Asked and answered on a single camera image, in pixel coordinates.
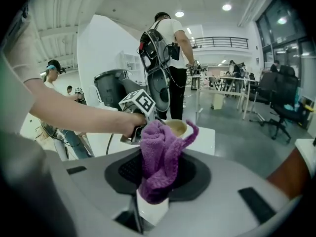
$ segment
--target sleeve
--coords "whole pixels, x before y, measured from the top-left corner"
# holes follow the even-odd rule
[[[35,38],[30,20],[28,18],[20,32],[17,33],[13,47],[4,51],[7,61],[22,82],[30,79],[41,79],[40,73],[36,69],[34,55]]]
[[[178,20],[172,19],[171,26],[173,33],[176,33],[177,31],[184,31],[181,23]]]

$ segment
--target railing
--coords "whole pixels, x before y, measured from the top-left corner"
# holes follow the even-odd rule
[[[236,37],[204,37],[190,40],[192,48],[205,47],[234,47],[234,48],[248,48],[248,39]]]

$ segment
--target trash can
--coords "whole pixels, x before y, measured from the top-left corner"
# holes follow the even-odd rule
[[[106,106],[122,110],[119,102],[127,96],[122,81],[125,79],[123,69],[103,72],[94,78],[94,85],[100,92],[101,100]]]

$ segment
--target purple cloth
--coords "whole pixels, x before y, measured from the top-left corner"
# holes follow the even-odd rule
[[[142,132],[143,179],[139,194],[150,204],[161,203],[167,198],[177,177],[179,156],[198,135],[198,127],[189,120],[187,124],[193,128],[193,133],[185,139],[177,138],[169,126],[158,120]]]

